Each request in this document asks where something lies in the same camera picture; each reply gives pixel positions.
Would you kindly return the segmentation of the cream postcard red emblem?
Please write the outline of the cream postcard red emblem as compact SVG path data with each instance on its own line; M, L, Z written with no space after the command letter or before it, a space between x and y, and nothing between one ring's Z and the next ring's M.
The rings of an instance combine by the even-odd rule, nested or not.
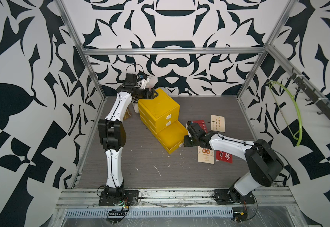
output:
M214 164L214 150L198 146L198 162Z

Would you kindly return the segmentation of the yellow plastic drawer cabinet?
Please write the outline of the yellow plastic drawer cabinet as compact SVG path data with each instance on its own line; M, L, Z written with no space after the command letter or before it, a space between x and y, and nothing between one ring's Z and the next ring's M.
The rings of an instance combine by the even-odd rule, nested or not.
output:
M140 99L138 108L149 127L158 133L165 127L176 122L179 117L180 105L162 90L155 99Z

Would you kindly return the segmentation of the beige postcard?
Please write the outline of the beige postcard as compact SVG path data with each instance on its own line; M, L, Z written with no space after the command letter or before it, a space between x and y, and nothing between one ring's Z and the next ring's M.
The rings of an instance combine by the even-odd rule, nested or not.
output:
M225 118L223 116L211 115L211 130L226 132Z

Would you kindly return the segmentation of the dark red postcard white text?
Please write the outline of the dark red postcard white text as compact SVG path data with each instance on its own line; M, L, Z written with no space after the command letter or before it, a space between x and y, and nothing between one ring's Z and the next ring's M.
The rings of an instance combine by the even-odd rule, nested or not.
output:
M233 156L229 153L217 150L216 151L216 160L232 164L233 163Z

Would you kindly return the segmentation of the yellow bottom drawer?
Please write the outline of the yellow bottom drawer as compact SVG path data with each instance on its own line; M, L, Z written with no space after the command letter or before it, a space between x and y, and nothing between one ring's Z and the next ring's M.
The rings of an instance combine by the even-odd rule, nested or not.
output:
M184 144L184 137L187 135L188 131L186 128L179 121L176 121L154 136L158 139L166 152L172 154Z

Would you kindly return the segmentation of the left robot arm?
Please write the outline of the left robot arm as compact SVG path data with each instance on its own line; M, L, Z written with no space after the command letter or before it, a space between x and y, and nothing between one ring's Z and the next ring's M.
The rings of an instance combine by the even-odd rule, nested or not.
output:
M149 81L146 74L127 74L125 81L117 88L117 96L112 109L105 119L98 122L100 143L103 145L107 158L107 182L102 198L114 204L125 201L121 156L127 135L123 119L134 98L154 99L158 96L154 88L147 87Z

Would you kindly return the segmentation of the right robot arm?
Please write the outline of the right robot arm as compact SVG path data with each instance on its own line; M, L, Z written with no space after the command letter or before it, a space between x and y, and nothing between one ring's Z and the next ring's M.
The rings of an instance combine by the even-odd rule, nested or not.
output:
M229 189L216 189L214 200L219 204L255 203L253 191L259 187L270 187L276 181L285 164L277 152L265 140L243 141L205 131L200 124L189 121L188 135L184 136L186 147L200 147L225 152L244 162L244 175L236 179Z

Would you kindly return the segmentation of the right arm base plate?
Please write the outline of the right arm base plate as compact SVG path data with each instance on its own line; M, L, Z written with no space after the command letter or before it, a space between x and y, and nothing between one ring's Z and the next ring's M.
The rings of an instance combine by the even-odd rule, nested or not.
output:
M255 204L252 192L243 196L235 189L215 189L213 199L219 205Z

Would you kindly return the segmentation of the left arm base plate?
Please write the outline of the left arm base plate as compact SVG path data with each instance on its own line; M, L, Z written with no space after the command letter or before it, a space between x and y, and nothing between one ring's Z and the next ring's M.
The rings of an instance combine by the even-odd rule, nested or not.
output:
M138 202L138 190L116 190L112 188L105 189L101 192L99 206L131 206Z

